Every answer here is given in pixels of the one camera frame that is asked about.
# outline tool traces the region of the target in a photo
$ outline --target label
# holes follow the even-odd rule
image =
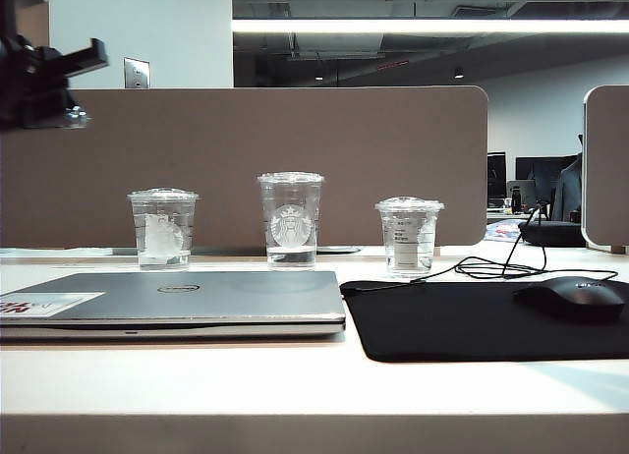
[[[393,266],[396,269],[417,269],[419,263],[417,244],[399,244],[393,245]]]
[[[14,292],[0,297],[0,318],[49,318],[104,292]]]
[[[282,205],[275,209],[270,222],[271,235],[284,248],[298,248],[310,237],[313,221],[298,205]]]
[[[417,244],[420,221],[417,218],[404,218],[393,220],[393,241],[396,244]]]

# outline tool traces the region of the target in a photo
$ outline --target wall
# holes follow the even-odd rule
[[[16,10],[18,33],[28,38],[33,46],[49,44],[48,12],[47,2],[18,7]]]
[[[581,150],[583,100],[597,85],[629,84],[629,56],[606,58],[475,83],[489,98],[489,151],[515,157],[567,155]]]
[[[231,87],[231,0],[50,0],[50,42],[67,53],[105,42],[109,67],[73,88],[120,88],[123,57],[150,62],[152,87]]]

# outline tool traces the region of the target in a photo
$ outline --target cable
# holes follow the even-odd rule
[[[538,203],[536,209],[531,213],[529,218],[527,219],[526,224],[529,226],[529,223],[534,218],[536,213],[539,215],[540,220],[542,220],[542,216],[540,215],[543,204]],[[410,282],[404,282],[401,284],[391,284],[384,285],[379,287],[371,287],[371,288],[348,288],[343,289],[343,294],[345,296],[354,295],[356,293],[364,293],[364,292],[376,292],[380,290],[390,290],[397,289],[399,287],[412,287],[414,285],[423,284],[428,279],[436,277],[437,275],[445,274],[454,270],[457,274],[465,274],[473,279],[479,280],[490,280],[490,279],[519,279],[522,277],[530,277],[534,275],[542,275],[542,274],[550,274],[552,272],[593,272],[593,273],[606,273],[609,274],[604,278],[599,279],[599,281],[612,279],[618,275],[618,272],[615,270],[603,270],[603,269],[546,269],[546,265],[548,262],[548,257],[546,255],[546,249],[544,246],[541,246],[543,253],[543,265],[542,267],[532,267],[530,265],[525,264],[512,264],[510,263],[511,257],[513,257],[513,253],[515,252],[518,243],[522,239],[522,233],[518,235],[518,238],[515,240],[513,247],[511,248],[511,252],[505,262],[496,262],[494,260],[486,259],[484,257],[478,257],[476,255],[469,255],[459,260],[456,264],[451,267],[448,267],[445,270],[440,272],[436,272],[434,274],[425,275],[423,277],[418,277],[417,279],[413,279]]]

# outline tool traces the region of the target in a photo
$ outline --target monitor arm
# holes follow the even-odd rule
[[[85,126],[89,117],[68,92],[68,78],[105,66],[105,45],[96,38],[67,55],[31,46],[17,33],[15,0],[0,0],[0,132]]]

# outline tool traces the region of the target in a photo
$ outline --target monitor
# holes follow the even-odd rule
[[[515,178],[535,181],[536,200],[554,201],[554,192],[561,171],[572,164],[577,155],[516,157]]]
[[[506,154],[490,152],[487,154],[487,204],[493,204],[495,199],[502,201],[506,197]]]

